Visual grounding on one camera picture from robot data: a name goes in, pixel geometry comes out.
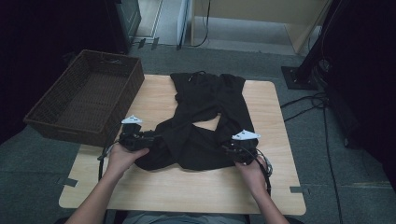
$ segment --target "basket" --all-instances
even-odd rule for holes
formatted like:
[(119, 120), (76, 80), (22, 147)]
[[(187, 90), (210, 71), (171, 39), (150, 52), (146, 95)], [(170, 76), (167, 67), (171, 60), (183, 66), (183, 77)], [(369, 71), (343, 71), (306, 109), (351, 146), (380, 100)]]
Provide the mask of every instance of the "basket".
[(104, 147), (144, 81), (139, 58), (83, 50), (25, 116), (43, 137)]

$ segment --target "person's right hand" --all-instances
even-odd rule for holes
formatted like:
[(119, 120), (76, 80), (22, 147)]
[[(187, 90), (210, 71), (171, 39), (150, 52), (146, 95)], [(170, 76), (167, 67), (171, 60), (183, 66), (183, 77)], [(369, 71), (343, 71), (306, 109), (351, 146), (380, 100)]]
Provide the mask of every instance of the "person's right hand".
[[(262, 157), (258, 156), (257, 159), (265, 168), (267, 167)], [(260, 165), (256, 161), (253, 161), (249, 165), (236, 162), (235, 166), (241, 172), (245, 184), (253, 195), (266, 190), (264, 175), (262, 174)]]

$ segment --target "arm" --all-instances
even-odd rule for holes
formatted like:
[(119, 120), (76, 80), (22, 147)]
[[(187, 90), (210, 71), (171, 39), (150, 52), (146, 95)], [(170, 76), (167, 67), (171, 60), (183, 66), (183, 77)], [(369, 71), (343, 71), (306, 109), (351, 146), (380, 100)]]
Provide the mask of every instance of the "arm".
[[(257, 158), (265, 167), (265, 162), (261, 157)], [(265, 179), (262, 175), (262, 170), (257, 162), (253, 161), (250, 165), (235, 163), (236, 168), (241, 172), (251, 195), (259, 206), (265, 223), (289, 223), (285, 217), (280, 213), (271, 197), (268, 195)]]
[(148, 148), (130, 152), (122, 145), (115, 144), (102, 179), (66, 223), (102, 223), (111, 194), (123, 173), (148, 152)]

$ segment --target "black pants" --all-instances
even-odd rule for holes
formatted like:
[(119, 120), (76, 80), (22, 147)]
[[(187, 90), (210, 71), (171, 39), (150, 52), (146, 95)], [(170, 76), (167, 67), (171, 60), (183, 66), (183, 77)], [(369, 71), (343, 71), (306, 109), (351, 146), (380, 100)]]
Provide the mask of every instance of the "black pants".
[[(233, 166), (221, 147), (233, 135), (254, 132), (245, 99), (245, 80), (233, 75), (215, 76), (203, 72), (170, 75), (177, 91), (175, 115), (157, 125), (150, 153), (136, 161), (145, 170), (160, 169), (177, 162), (190, 170), (212, 170)], [(215, 131), (193, 125), (220, 115)], [(256, 147), (257, 139), (245, 140), (244, 147)]]

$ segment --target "hand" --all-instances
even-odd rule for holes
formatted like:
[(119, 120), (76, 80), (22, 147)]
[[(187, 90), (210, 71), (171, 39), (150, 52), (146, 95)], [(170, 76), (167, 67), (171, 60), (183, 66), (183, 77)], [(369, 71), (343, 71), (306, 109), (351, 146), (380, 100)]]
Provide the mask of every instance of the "hand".
[[(262, 157), (258, 156), (257, 160), (266, 168), (267, 164), (262, 159)], [(262, 174), (262, 170), (260, 165), (253, 161), (249, 165), (244, 165), (242, 163), (236, 162), (236, 168), (241, 172), (242, 177), (244, 178), (245, 184), (249, 188), (250, 192), (255, 195), (264, 189), (266, 189), (264, 175)]]
[(121, 178), (123, 173), (128, 170), (134, 161), (149, 153), (148, 148), (143, 148), (134, 152), (129, 151), (120, 144), (115, 144), (110, 152), (108, 166), (105, 175)]

